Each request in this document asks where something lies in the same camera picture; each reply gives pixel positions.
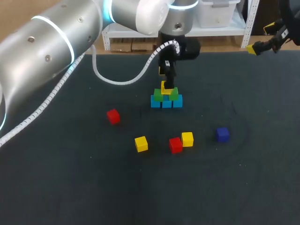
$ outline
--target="yellow cube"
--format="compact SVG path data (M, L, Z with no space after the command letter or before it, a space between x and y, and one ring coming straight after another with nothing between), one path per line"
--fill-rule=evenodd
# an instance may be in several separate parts
M183 147L192 147L194 145L193 133L192 132L182 133L181 142Z
M162 95L171 95L173 89L165 89L165 81L161 82L161 94Z
M138 137L135 139L135 146L137 149L137 152L141 151L147 151L148 150L148 143L146 140L146 137Z

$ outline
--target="white storage bin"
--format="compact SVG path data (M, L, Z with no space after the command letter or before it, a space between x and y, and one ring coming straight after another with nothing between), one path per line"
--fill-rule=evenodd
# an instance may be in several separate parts
M199 0L196 16L203 28L228 27L240 0Z

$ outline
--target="white cable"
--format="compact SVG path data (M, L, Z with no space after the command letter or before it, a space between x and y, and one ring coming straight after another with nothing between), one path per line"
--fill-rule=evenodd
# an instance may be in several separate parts
M103 77L98 69L97 69L97 52L96 52L96 47L94 45L92 45L92 52L93 52L93 70L94 70L94 73L97 75L97 77L99 77L102 81L106 82L106 83L110 83L110 84L114 84L114 85L129 85L129 84L132 84L134 82L137 82L144 74L145 72L147 71L150 63L152 62L152 60L155 58L155 56L158 55L158 53L160 51L162 51L164 48L166 48L167 46L169 45L173 45L175 47L175 50L176 50L176 53L179 55L180 53L180 47L179 47L179 43L177 41L168 41L168 42L165 42L164 44L162 44L160 47L158 47L154 53L149 57L149 59L147 60L144 68L141 70L141 72L139 73L138 76L136 76L134 79L130 80L130 81L125 81L125 82L117 82L117 81L111 81L111 80L108 80L107 78Z
M78 59L75 60L75 62L69 67L69 69L67 70L67 72L63 75L63 77L58 82L58 84L55 86L55 88L50 93L50 95L41 104L41 106L39 108L37 108L36 111L34 111L33 114L31 114L22 123L20 123L18 126L16 126L14 129L12 129L10 132L8 132L2 138L0 138L0 147L2 147L6 142L8 142L10 139L12 139L14 136L16 136L18 133L20 133L23 129L25 129L29 124L31 124L47 108L47 106L54 99L54 97L59 92L59 90L61 89L61 87L64 85L64 83L67 81L67 79L73 73L73 71L76 69L76 67L78 66L78 64L81 62L81 60L83 59L83 57L84 57L84 54L81 55Z

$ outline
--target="blue cube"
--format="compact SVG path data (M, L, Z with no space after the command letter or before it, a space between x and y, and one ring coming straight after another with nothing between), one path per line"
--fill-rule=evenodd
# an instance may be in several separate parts
M168 95L164 95L163 108L172 108L172 101L169 100Z
M182 95L178 95L178 100L173 101L173 108L182 108L183 107L183 98Z
M228 142L229 141L229 131L226 127L218 128L216 131L217 142Z
M160 108L160 102L154 101L154 95L151 95L151 108Z

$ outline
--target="cardboard box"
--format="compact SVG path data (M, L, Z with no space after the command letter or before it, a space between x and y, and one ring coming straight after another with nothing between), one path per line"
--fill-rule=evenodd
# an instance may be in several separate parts
M156 46L157 39L154 37L134 38L131 50L133 52L153 51Z
M111 52L131 52L132 38L111 38Z

